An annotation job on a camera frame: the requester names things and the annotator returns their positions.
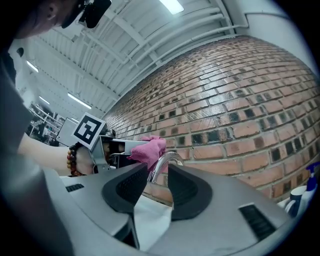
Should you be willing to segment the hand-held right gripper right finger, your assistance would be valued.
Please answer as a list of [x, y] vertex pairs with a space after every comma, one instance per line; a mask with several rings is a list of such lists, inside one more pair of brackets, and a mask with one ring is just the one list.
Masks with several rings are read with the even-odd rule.
[[167, 231], [152, 256], [266, 256], [295, 221], [274, 201], [230, 176], [170, 164], [173, 197]]

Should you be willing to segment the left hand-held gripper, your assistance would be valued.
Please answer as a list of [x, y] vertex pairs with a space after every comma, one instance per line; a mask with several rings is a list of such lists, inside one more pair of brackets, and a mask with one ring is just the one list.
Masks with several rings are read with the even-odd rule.
[[[106, 136], [107, 129], [109, 128], [104, 120], [86, 112], [72, 134], [79, 143], [89, 150], [96, 167], [94, 172], [109, 171], [111, 169], [110, 165], [115, 168], [122, 168], [138, 163], [136, 160], [128, 159], [128, 157], [132, 154], [133, 148], [148, 142], [114, 139]], [[105, 157], [104, 141], [109, 142], [110, 165]]]

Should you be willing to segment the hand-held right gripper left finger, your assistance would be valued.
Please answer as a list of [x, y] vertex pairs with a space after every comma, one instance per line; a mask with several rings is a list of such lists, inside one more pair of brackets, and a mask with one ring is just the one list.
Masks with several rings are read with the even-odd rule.
[[72, 256], [146, 256], [139, 250], [133, 213], [147, 175], [144, 163], [65, 179], [44, 170]]

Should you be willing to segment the pink cloth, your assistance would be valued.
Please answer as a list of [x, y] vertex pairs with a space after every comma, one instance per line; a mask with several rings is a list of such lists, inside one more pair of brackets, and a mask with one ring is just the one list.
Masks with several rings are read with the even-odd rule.
[[142, 136], [140, 141], [146, 143], [134, 147], [127, 159], [147, 164], [148, 172], [151, 172], [156, 162], [166, 151], [166, 140], [157, 135], [151, 135]]

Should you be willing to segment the chrome faucet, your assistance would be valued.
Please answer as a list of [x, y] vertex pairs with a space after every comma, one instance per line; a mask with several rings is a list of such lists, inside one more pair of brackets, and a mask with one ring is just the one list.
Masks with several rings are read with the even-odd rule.
[[176, 165], [179, 166], [184, 165], [184, 160], [177, 152], [165, 152], [152, 166], [151, 171], [148, 174], [147, 181], [151, 184], [155, 184], [157, 182], [158, 176], [161, 173], [163, 173], [165, 169], [169, 166], [169, 162], [174, 162]]

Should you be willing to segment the person's left forearm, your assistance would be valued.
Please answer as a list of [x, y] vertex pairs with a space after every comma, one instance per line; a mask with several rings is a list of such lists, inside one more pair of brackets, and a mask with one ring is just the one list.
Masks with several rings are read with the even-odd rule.
[[70, 176], [71, 171], [67, 167], [68, 151], [68, 147], [50, 146], [24, 133], [17, 152], [41, 167], [55, 170], [60, 176]]

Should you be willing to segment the person's left hand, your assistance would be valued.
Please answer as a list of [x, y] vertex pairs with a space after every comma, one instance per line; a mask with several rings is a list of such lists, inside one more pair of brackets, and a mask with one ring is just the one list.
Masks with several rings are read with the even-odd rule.
[[86, 147], [80, 147], [76, 153], [76, 169], [83, 175], [94, 173], [94, 163], [91, 159], [89, 150]]

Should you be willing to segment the white board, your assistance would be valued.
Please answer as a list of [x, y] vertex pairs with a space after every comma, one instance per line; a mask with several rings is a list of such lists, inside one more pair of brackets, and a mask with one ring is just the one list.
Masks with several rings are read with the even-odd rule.
[[57, 134], [56, 140], [63, 146], [70, 147], [76, 144], [78, 141], [73, 136], [73, 132], [77, 126], [77, 122], [70, 118], [66, 118], [62, 124], [60, 131]]

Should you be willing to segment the white ceramic sink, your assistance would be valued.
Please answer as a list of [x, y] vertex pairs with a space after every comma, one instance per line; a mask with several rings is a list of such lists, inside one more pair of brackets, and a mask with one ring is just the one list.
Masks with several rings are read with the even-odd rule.
[[148, 251], [168, 230], [171, 215], [171, 206], [140, 196], [134, 206], [134, 224], [141, 251]]

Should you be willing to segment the person's grey shirt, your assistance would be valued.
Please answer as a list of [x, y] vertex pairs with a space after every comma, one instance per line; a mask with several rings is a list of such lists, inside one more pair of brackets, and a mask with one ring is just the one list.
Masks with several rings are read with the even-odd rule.
[[9, 53], [0, 52], [0, 254], [74, 256], [44, 171], [18, 155], [31, 115], [15, 88]]

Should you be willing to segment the white bottle with blue pump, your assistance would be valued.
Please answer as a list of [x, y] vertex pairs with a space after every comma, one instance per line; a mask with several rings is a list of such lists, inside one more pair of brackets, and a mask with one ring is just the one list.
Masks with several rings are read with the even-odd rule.
[[302, 195], [302, 199], [304, 201], [304, 206], [305, 206], [305, 210], [307, 210], [307, 208], [310, 205], [310, 202], [316, 192], [317, 189], [317, 178], [315, 176], [315, 169], [317, 167], [320, 167], [320, 161], [311, 163], [310, 165], [308, 165], [306, 167], [306, 169], [309, 171], [309, 178], [306, 184], [306, 190], [304, 192], [304, 194]]

